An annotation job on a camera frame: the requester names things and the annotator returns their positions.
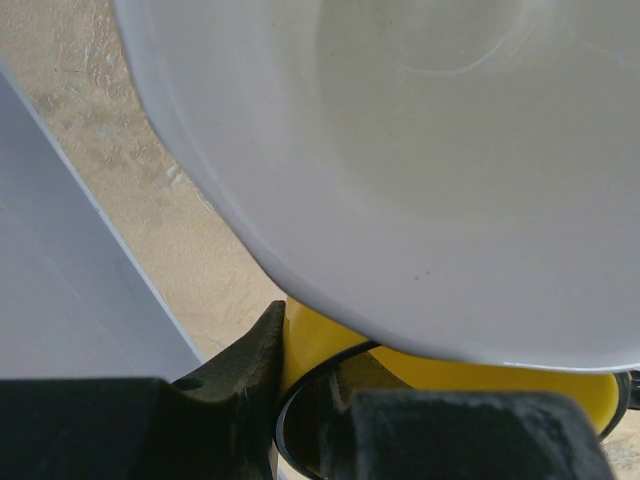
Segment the white ceramic bowl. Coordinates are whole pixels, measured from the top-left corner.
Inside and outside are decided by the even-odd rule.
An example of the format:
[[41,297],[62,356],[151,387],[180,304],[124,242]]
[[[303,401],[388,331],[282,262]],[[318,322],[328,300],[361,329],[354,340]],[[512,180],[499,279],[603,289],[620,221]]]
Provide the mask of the white ceramic bowl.
[[640,2],[114,0],[267,273],[411,353],[640,364]]

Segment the textured surface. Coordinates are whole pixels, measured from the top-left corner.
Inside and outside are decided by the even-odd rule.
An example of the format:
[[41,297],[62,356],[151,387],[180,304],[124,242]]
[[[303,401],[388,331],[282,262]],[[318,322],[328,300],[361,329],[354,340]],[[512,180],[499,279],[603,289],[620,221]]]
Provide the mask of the textured surface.
[[[282,296],[150,131],[107,0],[0,0],[0,57],[206,357]],[[621,479],[638,432],[629,415],[607,442]]]

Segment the yellow object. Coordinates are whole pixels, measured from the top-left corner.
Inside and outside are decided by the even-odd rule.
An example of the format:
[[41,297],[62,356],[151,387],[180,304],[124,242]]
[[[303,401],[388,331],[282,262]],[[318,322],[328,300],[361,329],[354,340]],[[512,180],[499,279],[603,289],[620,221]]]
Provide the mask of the yellow object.
[[[303,375],[337,354],[368,339],[288,299],[284,325],[283,397]],[[494,367],[415,357],[379,346],[371,355],[412,388],[431,391],[556,392],[580,404],[598,432],[616,414],[618,383],[614,374],[575,374]]]

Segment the gray plastic surface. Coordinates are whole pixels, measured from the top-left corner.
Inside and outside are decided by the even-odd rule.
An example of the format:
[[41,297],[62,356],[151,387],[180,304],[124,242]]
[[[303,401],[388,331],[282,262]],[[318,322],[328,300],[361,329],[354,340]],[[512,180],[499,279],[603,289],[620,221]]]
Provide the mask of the gray plastic surface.
[[0,62],[0,378],[178,378],[201,358]]

